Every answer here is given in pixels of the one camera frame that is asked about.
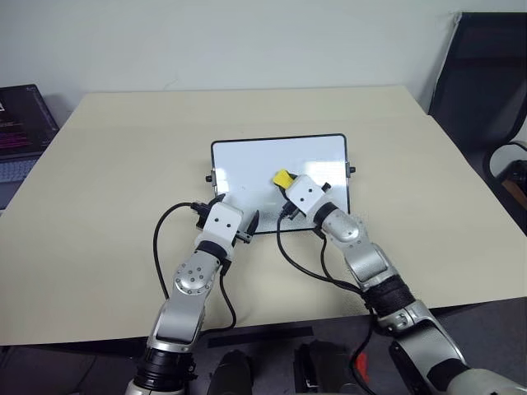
wire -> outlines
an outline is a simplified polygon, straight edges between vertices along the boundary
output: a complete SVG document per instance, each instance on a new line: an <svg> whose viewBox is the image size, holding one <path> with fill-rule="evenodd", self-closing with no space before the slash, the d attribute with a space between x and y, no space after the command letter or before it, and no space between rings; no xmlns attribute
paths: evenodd
<svg viewBox="0 0 527 395"><path fill-rule="evenodd" d="M174 206L170 207L168 210L166 210L159 221L157 222L156 228L154 230L154 239L152 241L152 248L154 252L154 264L156 265L156 272L157 277L159 278L159 283L161 284L161 289L163 290L163 295L165 296L165 299L169 299L168 290L166 289L166 283L165 279L163 278L163 272L161 271L161 265L159 264L159 255L157 253L157 239L159 237L159 231L161 229L161 225L163 225L163 222L165 219L174 211L177 210L180 207L191 207L192 203L190 202L182 202L175 204ZM231 311L232 316L232 323L228 327L225 328L214 328L214 329L208 329L207 331L201 332L200 336L206 335L211 332L223 332L228 331L229 329L232 329L236 326L236 311L234 310L234 307L232 306L231 301L229 300L229 296L227 295L225 291L225 285L223 284L223 277L226 275L228 268L222 269L220 272L220 290L222 291L223 299L225 300L225 303L227 304L227 307L229 308L229 311Z"/></svg>
<svg viewBox="0 0 527 395"><path fill-rule="evenodd" d="M232 303L229 300L229 296L227 295L225 291L225 286L223 285L223 277L225 277L225 273L220 272L220 290L222 291L223 299L225 300L225 303L227 304L229 311L231 311L231 316L232 316L231 325L229 325L228 327L224 327L224 328L208 329L206 331L201 332L199 334L200 337L208 335L209 333L225 332L236 326L236 311L234 310L234 307L232 306Z"/></svg>
<svg viewBox="0 0 527 395"><path fill-rule="evenodd" d="M86 369L86 372L84 372L84 374L82 375L81 379L75 386L75 389L73 390L73 392L77 392L79 391L79 389L81 389L82 383L84 383L84 380L86 380L86 377L88 377L88 374L91 372L91 369L96 364L96 361L97 361L97 355L94 355L93 360L90 363L90 366L88 366L88 369Z"/></svg>
<svg viewBox="0 0 527 395"><path fill-rule="evenodd" d="M361 375L361 372L358 371L356 362L359 355L364 351L368 343L370 342L371 335L373 335L373 329L375 327L375 315L373 314L373 309L368 308L370 311L370 323L368 324L368 333L366 334L365 339L362 341L361 345L355 350L352 355L352 358L349 361L349 368L352 371L353 378L357 381L357 384L370 395L376 395L376 393L368 386L367 382L364 381L364 378Z"/></svg>
<svg viewBox="0 0 527 395"><path fill-rule="evenodd" d="M322 266L322 271L324 272L326 277L333 278L331 274L329 273L328 268L326 267L326 262L324 259L326 245L328 244L328 240L325 235L322 235L322 240L324 241L324 243L322 244L322 249L320 250L320 265ZM373 392L371 388L368 387L368 384L366 383L366 381L364 381L364 378L361 376L361 373L357 370L357 358L364 351L364 349L367 347L368 343L370 342L371 336L373 335L373 330L375 327L375 315L373 314L373 309L370 307L368 308L368 311L370 312L370 322L368 324L368 333L366 334L366 337L362 341L361 345L352 354L352 358L350 359L350 369L352 371L353 378L355 379L355 381L357 381L359 386L364 391L366 391L366 393L369 393L370 395L375 395L375 392Z"/></svg>
<svg viewBox="0 0 527 395"><path fill-rule="evenodd" d="M322 249L320 250L320 265L322 266L322 271L324 272L325 276L320 276L320 275L318 275L316 273L313 273L313 272L305 269L304 267L300 266L298 263L293 261L291 259L291 257L289 257L289 255L287 255L286 251L283 249L282 240L280 239L280 225L281 225L282 219L284 217L285 217L285 214L281 213L280 216L278 216L278 221L277 221L277 244L278 244L278 249L282 253L283 257L293 267L297 268L298 270L300 270L301 272L307 274L308 276L311 276L311 277L316 278L316 279L321 280L321 281L330 282L330 283L336 285L339 288L343 288L344 290L349 290L351 292L354 292L354 293L362 296L362 292L361 292L359 287L354 286L353 284L351 284L349 282L346 282L346 281L335 280L331 276L331 274L329 273L328 268L326 266L325 258L324 258L324 253L325 253L326 247L328 245L328 239L326 238L325 235L321 235L320 236L320 238L323 240L323 242L322 242ZM371 307L369 307L368 311L370 312L370 324L369 324L369 327L368 327L368 333L366 334L366 337L362 341L361 345L352 354L352 358L350 359L350 369L352 371L353 378L355 379L355 381L357 381L359 386L364 391L366 391L366 393L368 393L370 395L376 395L376 393L374 393L370 389L370 387L368 387L368 384L366 383L366 381L364 381L364 378L361 376L361 373L357 370L357 367L356 367L357 358L364 351L364 349L366 348L366 346L370 342L370 339L371 339L371 336L373 335L373 330L374 330L374 327L375 327L375 315L373 313L373 309Z"/></svg>
<svg viewBox="0 0 527 395"><path fill-rule="evenodd" d="M328 268L326 267L326 261L324 258L324 254L326 252L326 246L328 245L328 239L324 234L320 236L320 238L323 240L322 242L322 249L320 250L320 266L322 266L322 272L324 272L325 276L334 281L334 284L338 288L342 288L343 290L350 290L351 292L355 292L358 295L362 295L362 291L358 286L354 286L352 283L349 283L347 281L342 280L335 280L331 274L329 274Z"/></svg>
<svg viewBox="0 0 527 395"><path fill-rule="evenodd" d="M325 282L329 282L331 284L334 284L340 288L343 288L345 290L349 290L351 292L355 292L356 294L361 294L361 290L357 287L357 286L354 286L353 284L350 284L349 282L345 282L345 281L340 281L340 280L335 280L334 278L330 278L330 277L326 277L326 276L321 276L320 274L317 274L317 273L314 273L310 270L307 270L305 267L299 265L298 263L296 263L289 255L287 255L285 249L283 248L283 245L282 245L282 238L280 236L281 234L281 231L280 231L280 225L282 224L282 220L283 218L285 217L285 214L282 212L279 216L278 216L278 221L277 221L277 244L278 244L278 249L280 250L280 253L282 253L282 256L286 259L286 261L288 261L295 269L297 270L300 270L301 272L303 272L304 274L310 276L310 277L313 277L313 278L316 278L317 280L321 280L321 281L325 281Z"/></svg>
<svg viewBox="0 0 527 395"><path fill-rule="evenodd" d="M152 241L152 247L154 251L154 264L156 265L156 272L157 277L159 278L159 283L161 284L161 289L163 290L163 295L165 296L165 299L168 300L168 290L166 289L165 279L163 278L163 272L161 271L161 265L159 264L159 256L157 255L157 237L159 236L159 230L161 228L161 225L163 225L163 221L176 209L180 207L190 207L191 203L189 202L182 202L175 204L168 210L166 210L159 221L157 222L156 229L154 230L154 240Z"/></svg>

floor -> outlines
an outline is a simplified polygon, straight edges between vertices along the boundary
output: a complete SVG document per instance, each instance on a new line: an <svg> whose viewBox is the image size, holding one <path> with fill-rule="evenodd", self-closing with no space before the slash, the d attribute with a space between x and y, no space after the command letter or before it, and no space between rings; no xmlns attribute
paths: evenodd
<svg viewBox="0 0 527 395"><path fill-rule="evenodd" d="M491 369L527 384L527 299L463 307L442 314L440 321L458 342L467 363ZM210 375L228 351L238 349L254 364L254 395L295 393L293 351L314 339L356 346L366 332L365 317L335 318L273 326L237 328L225 336L256 334L258 342L236 336L239 344L218 345L217 334L200 341L194 353L198 379L192 394L207 392ZM314 336L277 338L275 333L297 330ZM271 334L261 340L262 333ZM371 387L379 394L408 393L388 356L390 339L375 335L367 347ZM86 395L124 393L135 373L134 361L122 357L82 355L34 347L10 347L0 354L0 394Z"/></svg>

whiteboard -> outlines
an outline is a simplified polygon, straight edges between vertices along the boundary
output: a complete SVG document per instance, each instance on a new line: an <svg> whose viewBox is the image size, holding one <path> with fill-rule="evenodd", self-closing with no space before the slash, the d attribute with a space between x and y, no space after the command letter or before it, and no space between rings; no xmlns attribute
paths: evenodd
<svg viewBox="0 0 527 395"><path fill-rule="evenodd" d="M330 184L328 197L338 208L349 212L349 162L346 137L342 134L223 140L213 142L211 152L214 192L217 196L224 193L224 202L244 212L242 230L259 210L256 233L276 232L278 214L286 203L273 184L280 169L307 174L319 186ZM281 225L282 230L312 228L302 214Z"/></svg>

table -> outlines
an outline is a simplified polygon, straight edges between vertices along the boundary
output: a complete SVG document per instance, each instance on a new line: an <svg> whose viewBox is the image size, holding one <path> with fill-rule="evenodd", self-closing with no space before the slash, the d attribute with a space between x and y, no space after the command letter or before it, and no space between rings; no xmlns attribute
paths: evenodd
<svg viewBox="0 0 527 395"><path fill-rule="evenodd" d="M153 228L168 206L212 198L210 143L338 132L357 167L352 209L416 297L441 307L525 295L523 234L403 87L89 94L0 217L0 344L146 336L162 303ZM167 279L195 221L178 212L161 231ZM284 244L319 270L312 233ZM335 248L327 261L349 278ZM365 311L285 263L272 235L236 246L226 288L240 326ZM204 327L229 320L216 286Z"/></svg>

yellow object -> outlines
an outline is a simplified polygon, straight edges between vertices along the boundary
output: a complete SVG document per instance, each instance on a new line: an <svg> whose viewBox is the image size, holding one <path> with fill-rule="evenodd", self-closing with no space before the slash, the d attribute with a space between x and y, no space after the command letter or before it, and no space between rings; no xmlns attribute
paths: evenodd
<svg viewBox="0 0 527 395"><path fill-rule="evenodd" d="M273 182L284 189L288 189L293 184L293 178L287 173L287 170L282 169L273 177Z"/></svg>

